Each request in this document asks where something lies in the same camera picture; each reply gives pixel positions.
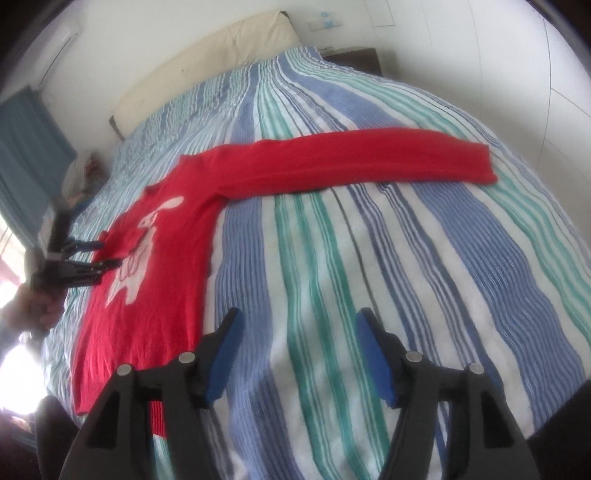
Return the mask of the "person's left hand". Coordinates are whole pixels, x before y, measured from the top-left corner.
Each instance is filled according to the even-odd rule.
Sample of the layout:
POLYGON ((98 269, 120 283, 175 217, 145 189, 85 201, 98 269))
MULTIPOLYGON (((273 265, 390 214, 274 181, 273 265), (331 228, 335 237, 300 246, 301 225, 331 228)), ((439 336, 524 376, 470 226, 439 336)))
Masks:
POLYGON ((1 324, 13 333, 53 329, 64 312, 65 290, 31 289, 21 284, 1 309, 1 324))

